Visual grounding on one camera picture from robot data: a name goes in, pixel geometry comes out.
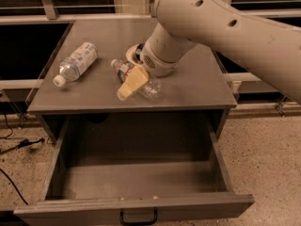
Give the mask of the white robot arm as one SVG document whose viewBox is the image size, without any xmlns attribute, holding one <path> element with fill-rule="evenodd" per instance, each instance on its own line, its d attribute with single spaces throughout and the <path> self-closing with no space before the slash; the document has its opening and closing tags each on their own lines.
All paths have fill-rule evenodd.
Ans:
<svg viewBox="0 0 301 226">
<path fill-rule="evenodd" d="M 301 103 L 301 30 L 250 16 L 230 0 L 154 0 L 157 26 L 127 58 L 161 77 L 203 44 L 259 77 L 291 100 Z"/>
</svg>

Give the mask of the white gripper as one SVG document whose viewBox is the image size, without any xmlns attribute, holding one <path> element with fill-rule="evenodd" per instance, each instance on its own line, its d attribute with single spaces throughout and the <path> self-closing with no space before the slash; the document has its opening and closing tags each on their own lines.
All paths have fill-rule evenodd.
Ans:
<svg viewBox="0 0 301 226">
<path fill-rule="evenodd" d="M 159 59 L 147 42 L 139 44 L 139 61 L 148 73 L 156 77 L 166 76 L 178 66 L 178 62 L 169 63 Z M 121 101 L 127 100 L 149 82 L 148 73 L 144 68 L 131 64 L 119 66 L 118 77 L 122 85 L 118 89 L 117 95 Z"/>
</svg>

